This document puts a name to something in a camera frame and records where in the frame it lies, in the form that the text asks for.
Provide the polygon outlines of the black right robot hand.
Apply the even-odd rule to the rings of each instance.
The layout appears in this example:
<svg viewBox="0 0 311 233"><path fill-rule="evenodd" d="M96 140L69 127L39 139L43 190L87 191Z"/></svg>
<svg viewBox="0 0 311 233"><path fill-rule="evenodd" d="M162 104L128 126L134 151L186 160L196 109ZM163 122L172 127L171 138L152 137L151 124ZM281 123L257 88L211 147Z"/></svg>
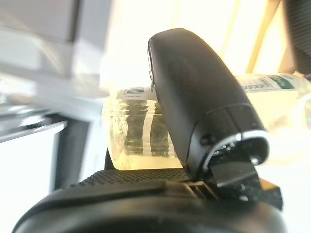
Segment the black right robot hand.
<svg viewBox="0 0 311 233"><path fill-rule="evenodd" d="M186 29L148 41L150 77L181 169L96 172L46 196L16 233L285 233L280 188L255 167L269 135L214 50Z"/></svg>

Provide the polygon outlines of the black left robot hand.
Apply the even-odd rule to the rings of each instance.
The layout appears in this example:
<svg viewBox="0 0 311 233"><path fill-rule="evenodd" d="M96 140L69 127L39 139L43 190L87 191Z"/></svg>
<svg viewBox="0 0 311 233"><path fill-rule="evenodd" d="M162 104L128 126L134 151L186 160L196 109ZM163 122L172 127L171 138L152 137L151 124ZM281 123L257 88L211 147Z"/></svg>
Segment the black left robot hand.
<svg viewBox="0 0 311 233"><path fill-rule="evenodd" d="M295 69L311 79L311 1L285 0L285 17Z"/></svg>

